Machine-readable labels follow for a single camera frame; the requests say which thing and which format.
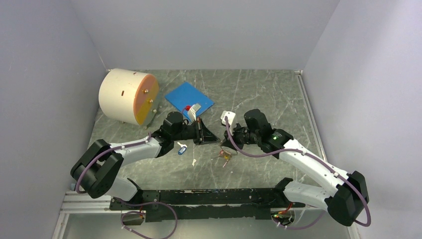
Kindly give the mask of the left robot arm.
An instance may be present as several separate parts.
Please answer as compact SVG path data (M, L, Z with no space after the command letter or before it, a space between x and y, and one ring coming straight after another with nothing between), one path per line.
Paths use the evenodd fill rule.
M143 202L143 190L133 180L118 177L121 167L143 160L159 158L170 152L176 142L192 140L195 145L217 143L201 118L191 123L180 112L170 112L161 126L145 138L126 143L96 140L72 167L75 191L96 199L103 195L118 198L130 209Z

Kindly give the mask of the bunch of silver clips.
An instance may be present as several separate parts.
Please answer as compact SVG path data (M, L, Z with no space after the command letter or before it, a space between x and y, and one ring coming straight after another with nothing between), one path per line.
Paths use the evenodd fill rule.
M218 158L222 158L224 159L224 156L228 155L226 152L224 152L224 150L221 150L218 155L216 157L214 157L214 159L218 159Z

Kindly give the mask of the key with yellow tag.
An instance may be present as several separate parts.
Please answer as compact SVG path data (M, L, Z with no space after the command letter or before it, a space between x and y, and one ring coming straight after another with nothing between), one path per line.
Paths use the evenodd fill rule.
M222 166L223 168L228 164L228 162L230 161L230 159L231 159L231 155L225 155L224 156L224 159L225 159L225 163L224 163L224 165Z

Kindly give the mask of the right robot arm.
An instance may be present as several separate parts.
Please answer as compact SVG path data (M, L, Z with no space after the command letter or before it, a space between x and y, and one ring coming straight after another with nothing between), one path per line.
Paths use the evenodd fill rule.
M272 128L259 109L247 111L244 118L246 127L237 122L234 112L222 112L220 120L226 129L221 143L224 149L251 158L273 156L293 165L317 183L312 186L283 179L273 194L278 206L303 203L327 212L343 226L354 223L363 227L371 225L369 194L363 174L358 171L349 173L324 161L291 134Z

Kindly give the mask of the key with blue tag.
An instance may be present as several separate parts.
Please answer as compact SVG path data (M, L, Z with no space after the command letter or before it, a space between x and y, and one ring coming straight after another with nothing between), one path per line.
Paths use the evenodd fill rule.
M178 154L179 155L183 155L186 152L186 150L187 150L187 145L186 144L182 144L180 142L177 142L177 144L180 147L179 150L178 150Z

